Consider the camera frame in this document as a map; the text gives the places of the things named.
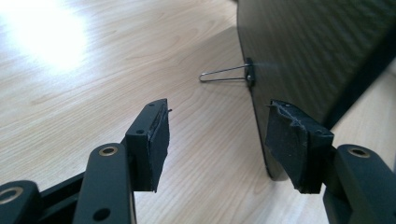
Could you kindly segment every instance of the black plastic part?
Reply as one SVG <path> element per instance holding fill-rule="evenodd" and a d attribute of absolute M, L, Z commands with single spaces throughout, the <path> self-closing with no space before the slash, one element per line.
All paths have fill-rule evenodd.
<path fill-rule="evenodd" d="M 396 1 L 238 1 L 243 58 L 268 175 L 285 172 L 264 145 L 271 99 L 299 106 L 330 129 L 396 56 Z"/>
<path fill-rule="evenodd" d="M 326 192 L 328 194 L 337 197 L 338 200 L 343 201 L 348 205 L 347 196 L 344 192 L 344 187 L 341 184 L 340 177 L 334 167 L 334 157 L 337 153 L 337 149 L 332 147 L 327 154 L 323 154 L 324 157 L 324 173 L 323 173 L 323 184 L 326 185 Z"/>
<path fill-rule="evenodd" d="M 157 191 L 169 146 L 166 99 L 146 105 L 125 134 L 135 191 Z"/>
<path fill-rule="evenodd" d="M 251 58 L 246 58 L 245 64 L 248 64 L 248 66 L 245 66 L 245 81 L 247 82 L 248 88 L 251 90 L 256 82 L 256 75 L 254 74 L 254 64 Z"/>
<path fill-rule="evenodd" d="M 41 192 L 44 212 L 38 223 L 71 223 L 84 173 Z"/>
<path fill-rule="evenodd" d="M 336 197 L 326 189 L 323 195 L 323 203 L 326 208 L 327 219 L 332 224 L 348 223 L 352 209 L 348 201 Z"/>
<path fill-rule="evenodd" d="M 301 193 L 320 193 L 323 155 L 329 153 L 332 140 L 329 130 L 295 105 L 271 102 L 265 145 Z"/>
<path fill-rule="evenodd" d="M 42 208 L 35 182 L 21 180 L 0 186 L 0 223 L 36 223 Z"/>
<path fill-rule="evenodd" d="M 73 223 L 135 223 L 127 159 L 122 144 L 91 153 Z"/>
<path fill-rule="evenodd" d="M 340 146 L 334 167 L 352 208 L 348 223 L 396 223 L 396 176 L 375 152 Z"/>

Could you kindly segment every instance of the screw hole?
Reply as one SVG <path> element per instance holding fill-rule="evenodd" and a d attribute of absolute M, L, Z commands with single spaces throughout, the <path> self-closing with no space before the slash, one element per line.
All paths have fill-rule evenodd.
<path fill-rule="evenodd" d="M 103 221 L 107 219 L 110 216 L 110 209 L 108 208 L 102 208 L 99 209 L 93 214 L 93 220 L 95 221 Z"/>
<path fill-rule="evenodd" d="M 23 193 L 23 188 L 13 187 L 2 190 L 0 192 L 0 204 L 5 204 L 14 201 Z"/>
<path fill-rule="evenodd" d="M 361 158 L 369 158 L 370 153 L 366 152 L 363 149 L 360 148 L 350 148 L 348 152 L 356 157 L 361 157 Z"/>
<path fill-rule="evenodd" d="M 116 147 L 105 147 L 99 151 L 99 155 L 101 156 L 112 156 L 116 154 L 118 149 Z"/>

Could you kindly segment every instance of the wood grain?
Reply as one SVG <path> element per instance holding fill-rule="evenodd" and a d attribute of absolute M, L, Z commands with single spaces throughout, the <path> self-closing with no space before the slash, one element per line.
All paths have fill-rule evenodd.
<path fill-rule="evenodd" d="M 0 5 L 0 184 L 47 189 L 82 172 L 94 148 L 119 142 L 146 103 L 166 97 L 169 155 L 158 193 L 135 194 L 138 223 L 327 222 L 319 195 L 267 177 L 245 83 L 198 81 L 243 62 L 235 2 L 23 3 Z M 339 124 L 337 144 L 384 148 L 392 165 L 396 83 L 380 80 Z"/>

